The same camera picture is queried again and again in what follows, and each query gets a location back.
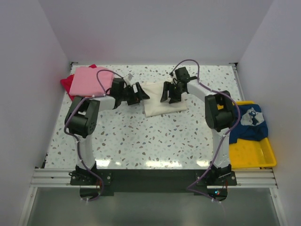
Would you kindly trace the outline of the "cream t shirt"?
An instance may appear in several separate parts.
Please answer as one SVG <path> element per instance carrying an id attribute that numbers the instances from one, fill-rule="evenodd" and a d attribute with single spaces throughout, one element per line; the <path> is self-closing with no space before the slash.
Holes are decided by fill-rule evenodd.
<path id="1" fill-rule="evenodd" d="M 144 112 L 146 117 L 174 113 L 187 110 L 186 101 L 181 99 L 178 103 L 169 103 L 169 98 L 166 101 L 161 102 L 163 94 L 164 82 L 145 82 L 141 85 L 143 91 L 150 97 L 143 100 Z"/>

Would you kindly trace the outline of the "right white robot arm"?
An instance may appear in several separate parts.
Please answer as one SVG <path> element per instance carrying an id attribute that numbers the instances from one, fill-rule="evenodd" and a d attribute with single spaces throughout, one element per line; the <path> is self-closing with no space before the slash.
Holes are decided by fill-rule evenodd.
<path id="1" fill-rule="evenodd" d="M 174 69 L 171 82 L 164 82 L 161 102 L 178 103 L 182 94 L 192 94 L 205 104 L 205 121 L 213 135 L 213 159 L 209 170 L 210 181 L 220 185 L 231 173 L 229 135 L 236 115 L 235 103 L 228 91 L 215 91 L 199 81 L 199 76 L 190 76 L 186 67 Z"/>

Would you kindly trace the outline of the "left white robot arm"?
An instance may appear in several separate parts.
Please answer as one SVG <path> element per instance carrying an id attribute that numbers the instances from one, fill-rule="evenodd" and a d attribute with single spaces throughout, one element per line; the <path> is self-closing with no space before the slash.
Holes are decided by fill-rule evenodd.
<path id="1" fill-rule="evenodd" d="M 137 82 L 127 84 L 125 79 L 113 79 L 110 88 L 99 96 L 76 96 L 65 118 L 64 132 L 76 140 L 78 163 L 76 171 L 81 173 L 81 180 L 87 185 L 97 181 L 96 160 L 92 148 L 92 134 L 98 122 L 98 113 L 113 110 L 125 101 L 128 105 L 148 100 L 150 96 Z"/>

